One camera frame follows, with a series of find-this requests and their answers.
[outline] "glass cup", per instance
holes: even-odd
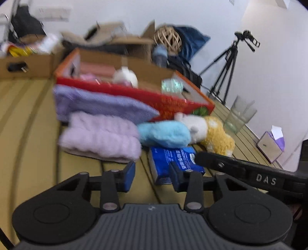
[[[225,121],[225,126],[235,134],[238,133],[256,114],[257,110],[253,107],[254,102],[249,103],[238,95]]]

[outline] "black circular joint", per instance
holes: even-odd
[[[96,219],[95,209],[70,192],[46,192],[19,205],[12,216],[21,239],[36,244],[61,244],[79,238]]]
[[[281,201],[249,191],[228,192],[214,203],[208,219],[222,237],[243,245],[266,245],[283,240],[292,214]]]

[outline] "yellow plush toy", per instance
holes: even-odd
[[[232,137],[224,131],[222,122],[213,116],[204,117],[208,132],[206,138],[200,143],[211,153],[232,156],[235,142]]]

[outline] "white plush toy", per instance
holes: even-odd
[[[190,131],[191,142],[197,143],[203,141],[208,132],[208,125],[202,116],[185,115],[183,113],[176,113],[174,119],[186,125]]]

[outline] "white paper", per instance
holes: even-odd
[[[274,125],[272,125],[272,134],[275,140],[278,140],[279,138],[283,137],[281,127],[276,127]]]

